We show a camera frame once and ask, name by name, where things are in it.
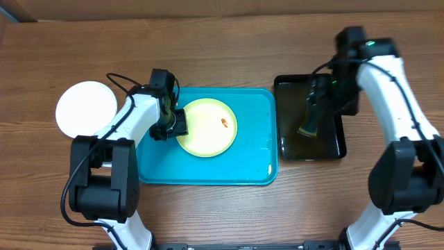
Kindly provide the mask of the yellow-green plate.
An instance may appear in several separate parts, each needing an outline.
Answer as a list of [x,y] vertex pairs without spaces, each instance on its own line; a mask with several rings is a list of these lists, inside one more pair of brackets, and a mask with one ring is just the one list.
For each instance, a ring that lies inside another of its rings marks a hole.
[[177,137],[193,156],[209,158],[226,151],[237,136],[237,118],[222,101],[197,99],[184,107],[188,134]]

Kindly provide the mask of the white plate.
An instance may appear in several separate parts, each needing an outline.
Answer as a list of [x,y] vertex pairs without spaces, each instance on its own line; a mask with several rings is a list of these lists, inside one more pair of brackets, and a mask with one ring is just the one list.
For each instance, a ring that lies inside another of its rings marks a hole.
[[71,86],[60,97],[55,120],[67,136],[90,136],[109,124],[117,113],[113,91],[97,81],[83,81]]

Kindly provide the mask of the green yellow sponge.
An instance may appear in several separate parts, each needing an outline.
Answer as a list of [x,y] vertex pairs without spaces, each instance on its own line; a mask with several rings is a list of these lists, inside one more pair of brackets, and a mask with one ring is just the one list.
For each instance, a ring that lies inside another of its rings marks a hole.
[[325,116],[325,109],[320,105],[308,105],[298,128],[298,132],[304,136],[317,137],[318,127]]

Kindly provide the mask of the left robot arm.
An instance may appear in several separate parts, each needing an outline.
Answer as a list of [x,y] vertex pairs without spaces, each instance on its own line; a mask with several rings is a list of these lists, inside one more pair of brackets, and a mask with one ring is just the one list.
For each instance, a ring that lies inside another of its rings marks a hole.
[[136,149],[145,135],[155,141],[186,135],[186,115],[176,107],[179,82],[166,69],[153,69],[147,84],[135,82],[125,93],[123,108],[109,124],[73,139],[60,212],[72,226],[102,228],[113,249],[156,249],[137,212]]

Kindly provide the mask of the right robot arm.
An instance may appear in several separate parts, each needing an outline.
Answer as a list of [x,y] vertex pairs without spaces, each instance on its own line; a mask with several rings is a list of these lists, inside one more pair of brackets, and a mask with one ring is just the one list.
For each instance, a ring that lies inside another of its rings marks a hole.
[[422,112],[404,63],[390,38],[370,40],[360,26],[335,38],[336,54],[325,63],[331,80],[310,76],[303,135],[318,134],[326,115],[355,115],[359,93],[373,107],[385,150],[368,177],[370,202],[339,240],[341,249],[383,249],[417,214],[443,201],[443,139]]

